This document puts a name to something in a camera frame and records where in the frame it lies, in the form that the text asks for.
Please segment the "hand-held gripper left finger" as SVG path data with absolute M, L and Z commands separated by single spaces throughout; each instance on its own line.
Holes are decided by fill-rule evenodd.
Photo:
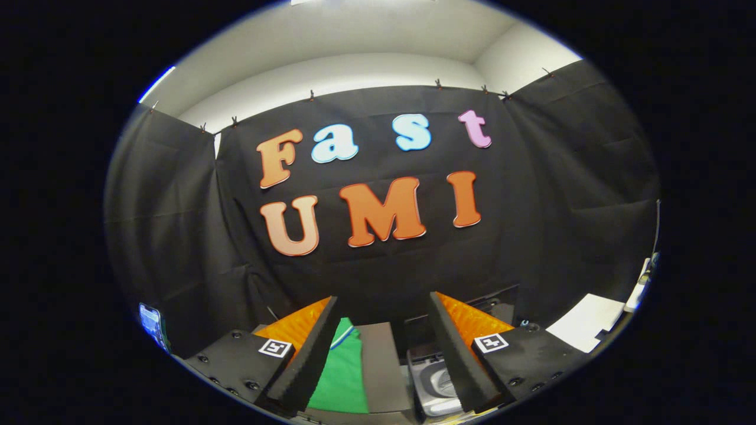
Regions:
M 232 330 L 184 366 L 246 406 L 295 417 L 318 385 L 340 318 L 329 296 L 256 332 Z

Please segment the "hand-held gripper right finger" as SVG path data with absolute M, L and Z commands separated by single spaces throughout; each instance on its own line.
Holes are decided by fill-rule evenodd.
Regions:
M 508 325 L 440 292 L 429 294 L 428 318 L 464 411 L 521 403 L 589 360 L 535 323 Z

